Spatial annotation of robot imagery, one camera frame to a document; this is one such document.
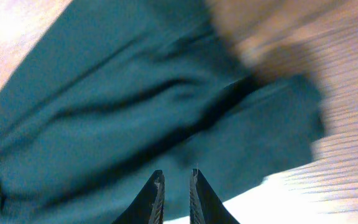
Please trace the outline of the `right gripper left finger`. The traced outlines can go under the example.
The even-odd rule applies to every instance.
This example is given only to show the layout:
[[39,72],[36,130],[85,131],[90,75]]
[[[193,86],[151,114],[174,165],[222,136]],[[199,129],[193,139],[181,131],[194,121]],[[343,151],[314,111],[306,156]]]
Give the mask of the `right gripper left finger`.
[[155,170],[129,207],[112,224],[162,224],[165,177]]

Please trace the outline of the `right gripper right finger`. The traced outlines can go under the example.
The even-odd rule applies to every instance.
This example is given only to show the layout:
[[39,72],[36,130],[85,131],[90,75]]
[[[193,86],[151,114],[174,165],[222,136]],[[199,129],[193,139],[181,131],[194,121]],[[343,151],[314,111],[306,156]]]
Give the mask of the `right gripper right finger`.
[[190,223],[239,224],[199,169],[193,169],[190,177]]

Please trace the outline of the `black t-shirt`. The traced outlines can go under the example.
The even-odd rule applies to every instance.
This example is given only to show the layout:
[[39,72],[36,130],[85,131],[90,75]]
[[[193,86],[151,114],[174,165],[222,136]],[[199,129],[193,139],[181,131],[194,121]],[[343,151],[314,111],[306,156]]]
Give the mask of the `black t-shirt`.
[[259,84],[203,1],[73,1],[0,91],[0,223],[111,223],[157,169],[184,217],[192,168],[229,200],[310,163],[320,103]]

